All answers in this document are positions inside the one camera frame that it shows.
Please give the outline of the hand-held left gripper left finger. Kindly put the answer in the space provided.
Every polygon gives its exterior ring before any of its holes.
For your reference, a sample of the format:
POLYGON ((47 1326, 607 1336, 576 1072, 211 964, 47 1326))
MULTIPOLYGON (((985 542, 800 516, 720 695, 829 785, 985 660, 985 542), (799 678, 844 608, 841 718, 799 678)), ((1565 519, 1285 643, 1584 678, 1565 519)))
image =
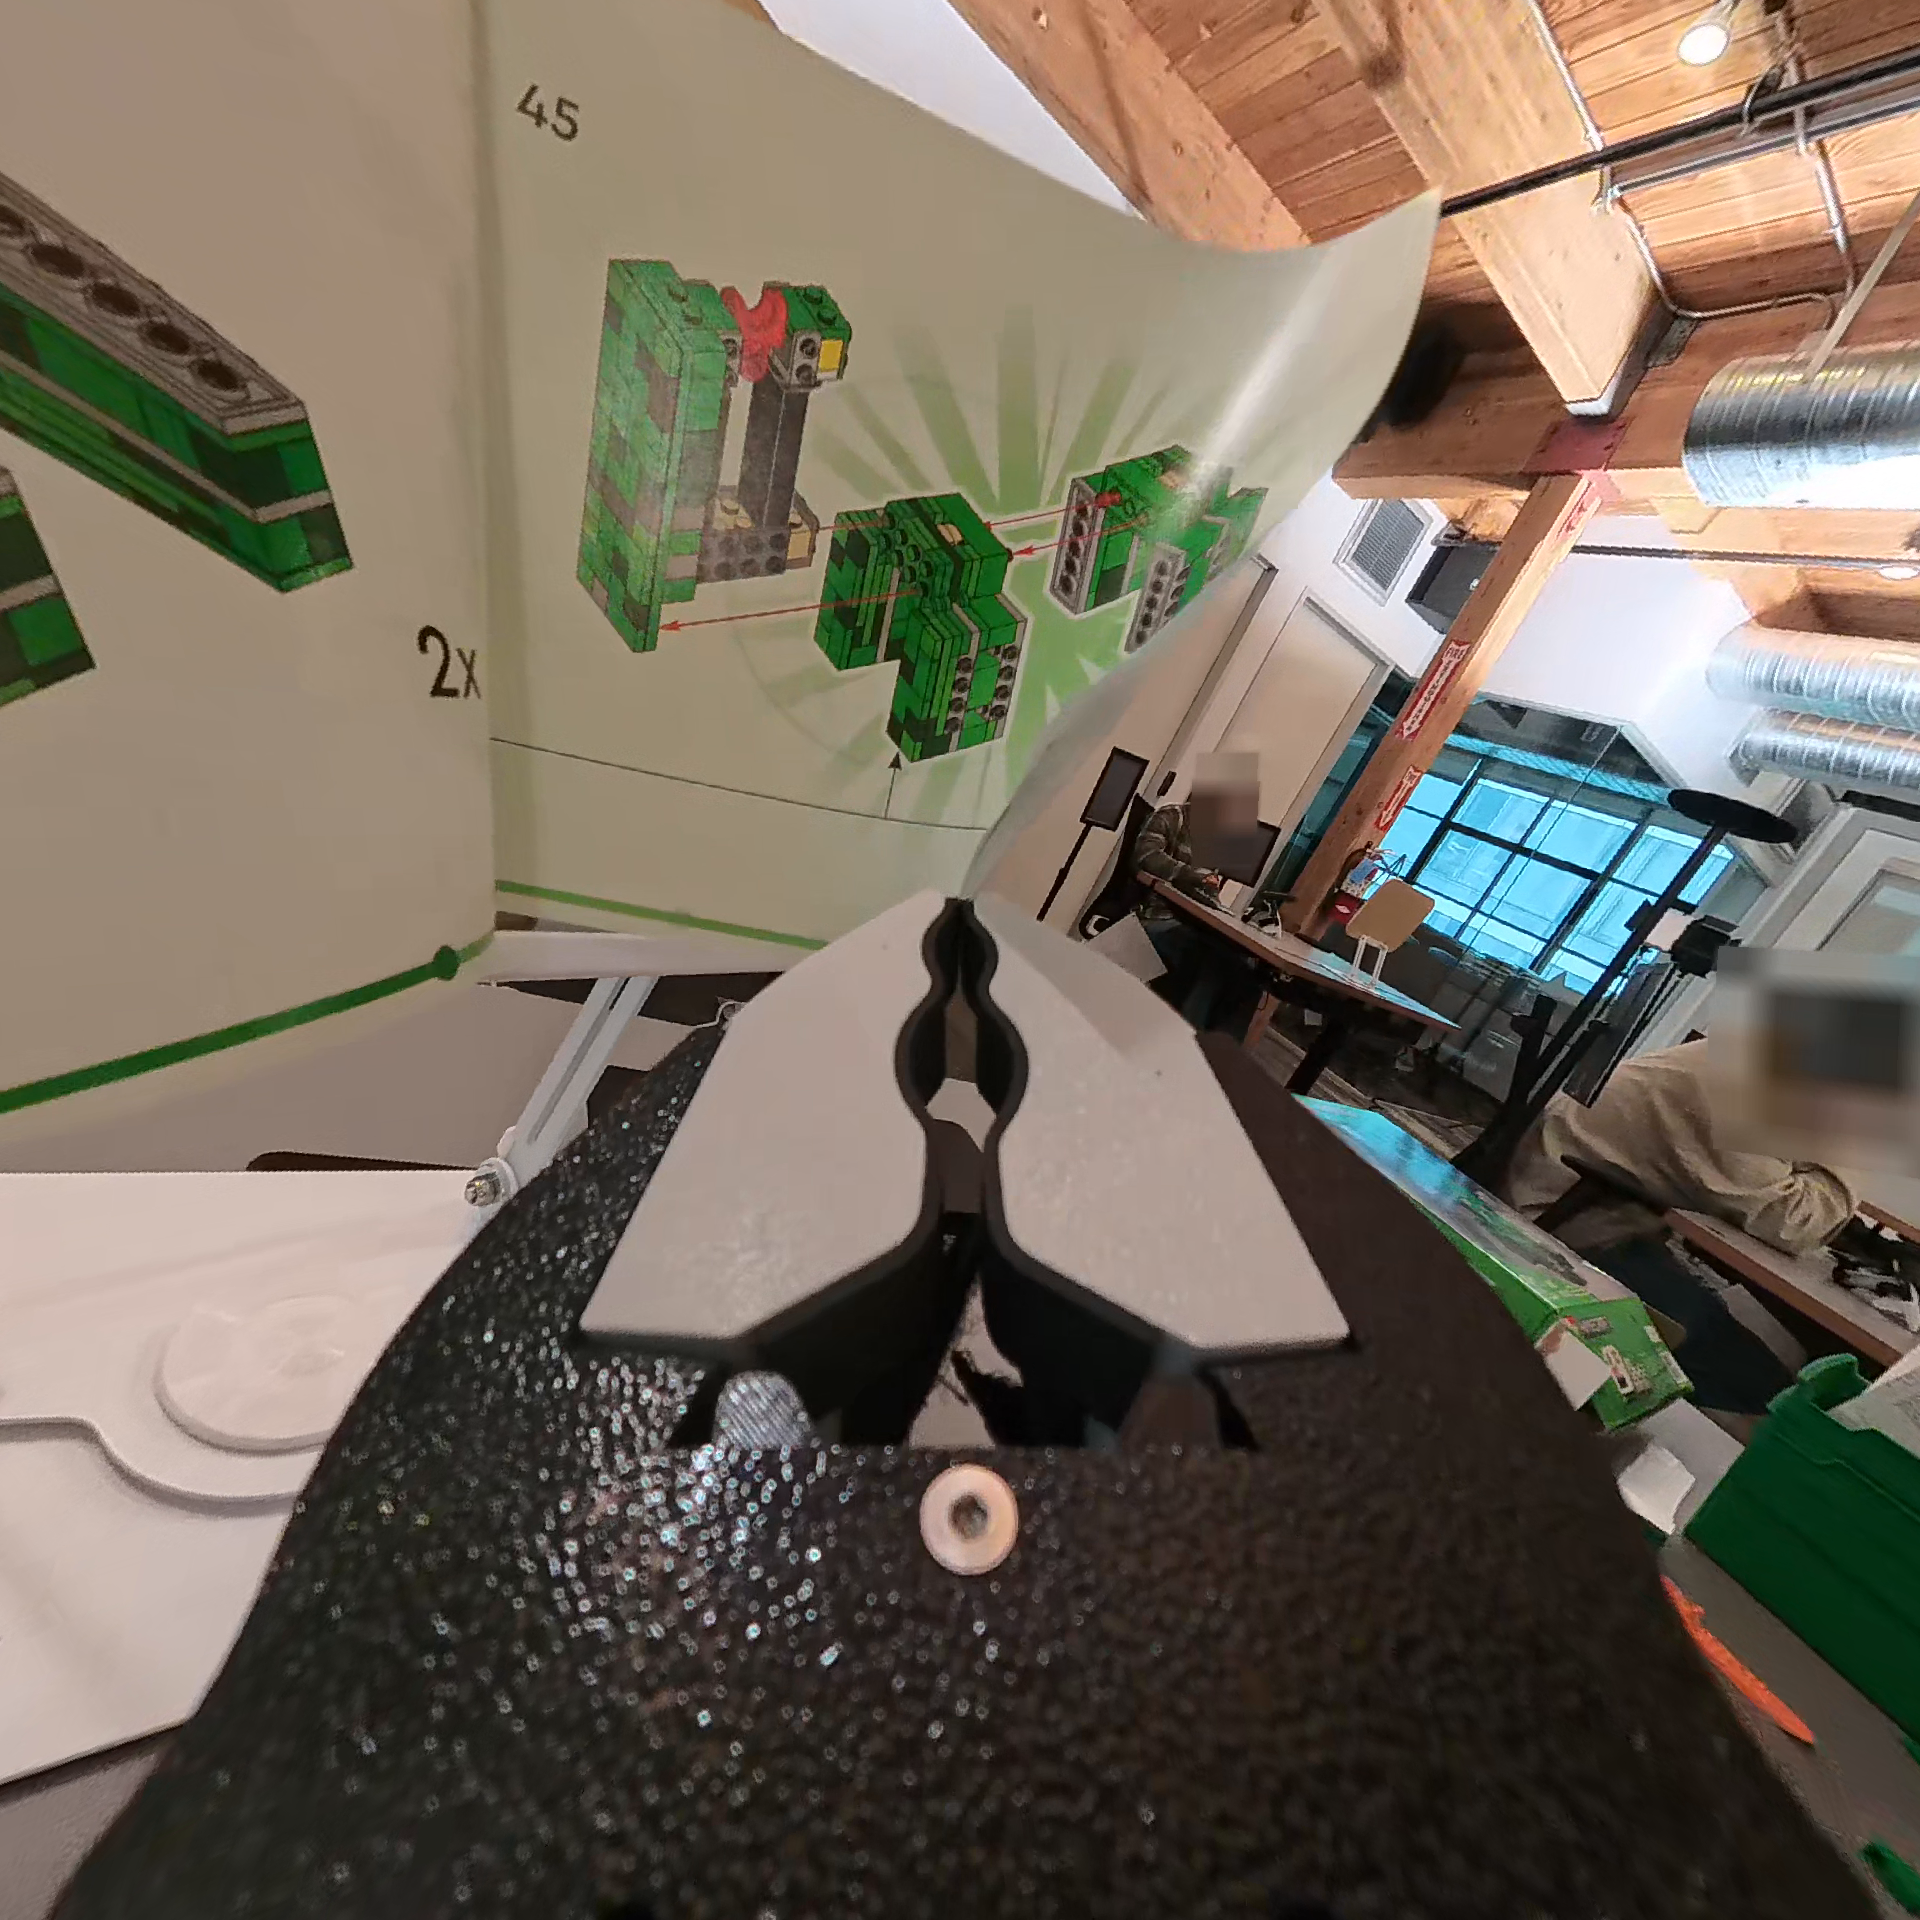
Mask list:
POLYGON ((988 1444, 981 1135, 936 1112, 967 913, 911 895, 799 964, 717 1045, 581 1340, 696 1372, 669 1444, 988 1444))

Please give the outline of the large grid window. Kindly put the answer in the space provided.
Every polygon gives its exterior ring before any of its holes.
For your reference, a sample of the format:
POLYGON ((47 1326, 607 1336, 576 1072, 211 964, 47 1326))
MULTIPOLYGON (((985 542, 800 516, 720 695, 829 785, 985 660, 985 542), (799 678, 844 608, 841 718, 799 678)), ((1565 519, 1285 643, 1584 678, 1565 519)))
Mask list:
POLYGON ((1624 737, 1594 732, 1571 754, 1454 732, 1378 848, 1431 932, 1577 994, 1704 840, 1624 737))

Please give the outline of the pale wooden chair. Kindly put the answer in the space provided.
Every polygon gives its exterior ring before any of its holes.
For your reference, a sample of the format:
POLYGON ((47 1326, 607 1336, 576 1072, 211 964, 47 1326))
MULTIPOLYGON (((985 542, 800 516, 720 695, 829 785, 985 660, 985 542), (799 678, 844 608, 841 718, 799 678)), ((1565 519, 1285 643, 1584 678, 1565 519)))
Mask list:
POLYGON ((1411 884, 1391 876, 1370 891, 1350 918, 1354 958, 1350 969, 1370 984, 1381 984, 1386 959, 1427 926, 1434 899, 1411 884))

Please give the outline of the long wooden work table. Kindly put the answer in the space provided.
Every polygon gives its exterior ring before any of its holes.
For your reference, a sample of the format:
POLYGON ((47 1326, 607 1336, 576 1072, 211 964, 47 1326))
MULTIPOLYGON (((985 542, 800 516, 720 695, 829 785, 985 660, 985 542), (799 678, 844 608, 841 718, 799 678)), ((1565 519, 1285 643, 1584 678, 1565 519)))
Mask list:
POLYGON ((1764 1296, 1773 1306, 1789 1306, 1850 1352, 1887 1368, 1901 1363, 1917 1333, 1884 1311, 1872 1306, 1857 1288, 1835 1279, 1832 1249, 1784 1257, 1755 1237, 1733 1230, 1707 1212, 1666 1211, 1666 1230, 1695 1257, 1764 1296))

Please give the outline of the white papers in bin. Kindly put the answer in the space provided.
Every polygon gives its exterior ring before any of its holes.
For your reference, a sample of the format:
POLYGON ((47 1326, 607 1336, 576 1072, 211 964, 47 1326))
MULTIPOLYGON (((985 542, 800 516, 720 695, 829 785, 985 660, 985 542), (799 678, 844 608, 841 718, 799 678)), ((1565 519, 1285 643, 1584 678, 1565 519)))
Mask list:
POLYGON ((1875 1431, 1917 1456, 1917 1348, 1856 1399, 1830 1410, 1838 1424, 1875 1431))

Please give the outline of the green toy brick box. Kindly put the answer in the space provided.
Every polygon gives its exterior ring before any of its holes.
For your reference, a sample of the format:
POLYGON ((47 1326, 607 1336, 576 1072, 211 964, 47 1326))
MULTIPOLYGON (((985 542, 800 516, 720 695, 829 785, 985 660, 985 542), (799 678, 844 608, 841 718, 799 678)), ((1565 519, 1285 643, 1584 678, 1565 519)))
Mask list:
POLYGON ((1388 1116, 1332 1099, 1305 1106, 1427 1212, 1519 1322, 1565 1402, 1587 1407, 1599 1429, 1641 1424, 1692 1396, 1637 1296, 1477 1186, 1388 1116))

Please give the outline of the black floor lamp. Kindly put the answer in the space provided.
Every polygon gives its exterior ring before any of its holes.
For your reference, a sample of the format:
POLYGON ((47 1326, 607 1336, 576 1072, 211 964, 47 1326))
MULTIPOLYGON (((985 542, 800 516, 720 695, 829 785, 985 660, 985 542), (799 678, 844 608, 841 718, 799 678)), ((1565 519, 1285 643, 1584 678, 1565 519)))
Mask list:
POLYGON ((1477 1135, 1477 1142, 1470 1142, 1470 1149, 1463 1149, 1454 1157, 1454 1167, 1463 1177, 1477 1182, 1479 1186, 1488 1186, 1488 1191, 1501 1186, 1501 1177, 1505 1177, 1523 1131, 1533 1125, 1537 1116, 1545 1116, 1546 1104, 1565 1083, 1565 1077, 1578 1065, 1578 1059, 1587 1050, 1594 1050, 1597 1032, 1601 1025, 1599 1023, 1601 1004, 1610 999, 1610 994, 1614 990, 1614 984, 1627 969, 1627 964, 1641 953, 1654 926, 1666 913, 1679 909, 1691 878, 1700 872, 1700 868, 1708 859, 1708 853, 1725 837, 1752 840, 1761 848, 1792 844, 1792 826, 1788 824, 1788 818, 1755 807, 1755 806, 1745 806, 1738 799, 1692 792, 1692 788, 1672 788, 1666 795, 1666 807, 1672 815, 1692 821, 1700 826, 1700 840, 1695 840, 1692 853, 1682 859, 1682 868, 1666 878, 1664 891, 1654 899, 1654 904, 1641 909, 1632 918, 1614 958, 1597 977, 1597 985, 1578 999, 1574 1015, 1552 1034, 1546 1034, 1546 1032, 1540 1034, 1540 1045, 1532 1053, 1532 1066, 1523 1066, 1523 1073, 1516 1080, 1516 1086, 1510 1086, 1501 1112, 1491 1118, 1491 1125, 1487 1125, 1483 1135, 1477 1135))

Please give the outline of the black screen on stand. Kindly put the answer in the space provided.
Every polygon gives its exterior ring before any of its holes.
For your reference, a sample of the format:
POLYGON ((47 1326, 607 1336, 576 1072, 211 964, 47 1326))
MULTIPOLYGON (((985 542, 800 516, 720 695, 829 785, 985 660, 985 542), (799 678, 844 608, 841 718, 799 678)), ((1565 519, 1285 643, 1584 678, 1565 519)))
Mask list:
POLYGON ((1102 767, 1102 775, 1094 785, 1089 806, 1082 806, 1082 826, 1117 833, 1112 871, 1076 923, 1076 933, 1082 942, 1089 942, 1094 933, 1105 932, 1108 926, 1140 909, 1140 837, 1154 811, 1140 795, 1144 773, 1144 755, 1117 748, 1108 754, 1108 762, 1102 767))

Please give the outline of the large silver air duct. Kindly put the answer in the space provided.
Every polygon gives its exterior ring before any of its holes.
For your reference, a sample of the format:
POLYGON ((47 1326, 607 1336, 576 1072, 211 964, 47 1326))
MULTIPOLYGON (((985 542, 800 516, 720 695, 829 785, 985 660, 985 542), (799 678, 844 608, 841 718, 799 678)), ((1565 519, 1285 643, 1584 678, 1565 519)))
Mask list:
POLYGON ((1917 511, 1917 343, 1733 362, 1704 385, 1682 474, 1708 505, 1917 511))

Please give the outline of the white paper scrap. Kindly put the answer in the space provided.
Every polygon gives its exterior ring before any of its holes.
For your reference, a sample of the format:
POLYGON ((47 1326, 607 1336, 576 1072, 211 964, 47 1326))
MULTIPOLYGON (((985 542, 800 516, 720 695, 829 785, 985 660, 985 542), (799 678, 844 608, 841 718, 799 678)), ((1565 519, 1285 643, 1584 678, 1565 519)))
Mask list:
POLYGON ((1613 1463, 1621 1505, 1656 1537, 1672 1537, 1692 1511, 1695 1472, 1664 1444, 1637 1444, 1613 1463))

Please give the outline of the white wall vent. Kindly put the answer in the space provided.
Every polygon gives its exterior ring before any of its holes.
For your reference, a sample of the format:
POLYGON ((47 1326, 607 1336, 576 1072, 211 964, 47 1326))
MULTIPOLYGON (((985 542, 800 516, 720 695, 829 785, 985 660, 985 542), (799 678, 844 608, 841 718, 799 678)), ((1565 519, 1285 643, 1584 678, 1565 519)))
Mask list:
POLYGON ((1434 516, 1421 500, 1364 500, 1336 550, 1336 569, 1375 604, 1391 604, 1407 565, 1434 544, 1434 516))

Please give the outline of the small silver air duct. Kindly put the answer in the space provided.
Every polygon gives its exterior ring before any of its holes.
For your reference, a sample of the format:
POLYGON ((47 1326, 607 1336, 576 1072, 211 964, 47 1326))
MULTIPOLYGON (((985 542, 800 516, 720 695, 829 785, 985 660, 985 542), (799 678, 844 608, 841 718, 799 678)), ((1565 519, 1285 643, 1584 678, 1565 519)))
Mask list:
POLYGON ((1707 686, 1755 706, 1730 749, 1742 778, 1917 803, 1917 643, 1745 625, 1707 686))

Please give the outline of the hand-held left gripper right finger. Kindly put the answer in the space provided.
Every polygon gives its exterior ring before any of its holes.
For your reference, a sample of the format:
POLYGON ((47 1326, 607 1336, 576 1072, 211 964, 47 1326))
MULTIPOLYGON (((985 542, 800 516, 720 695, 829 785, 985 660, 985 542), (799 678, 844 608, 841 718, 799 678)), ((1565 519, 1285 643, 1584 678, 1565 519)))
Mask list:
POLYGON ((1186 1023, 1002 899, 967 904, 981 1305, 1020 1434, 1234 1446, 1218 1375, 1330 1352, 1350 1325, 1186 1023))

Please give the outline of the white book stand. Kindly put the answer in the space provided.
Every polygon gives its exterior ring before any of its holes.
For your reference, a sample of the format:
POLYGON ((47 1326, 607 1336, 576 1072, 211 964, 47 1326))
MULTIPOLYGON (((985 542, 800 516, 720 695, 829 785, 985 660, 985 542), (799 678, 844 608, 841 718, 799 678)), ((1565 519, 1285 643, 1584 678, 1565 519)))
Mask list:
POLYGON ((678 964, 599 1060, 652 1066, 799 950, 503 933, 478 984, 204 1060, 2 1149, 2 1781, 188 1718, 384 1344, 468 1247, 581 1004, 561 964, 678 964))

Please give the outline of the toy brick instruction booklet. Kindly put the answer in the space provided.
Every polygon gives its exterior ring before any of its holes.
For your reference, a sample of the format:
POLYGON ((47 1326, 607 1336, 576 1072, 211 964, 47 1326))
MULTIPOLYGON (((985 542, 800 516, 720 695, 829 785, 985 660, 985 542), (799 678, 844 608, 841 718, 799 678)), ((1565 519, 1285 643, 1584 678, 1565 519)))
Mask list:
POLYGON ((1044 889, 1403 358, 725 4, 2 4, 2 1135, 1044 889))

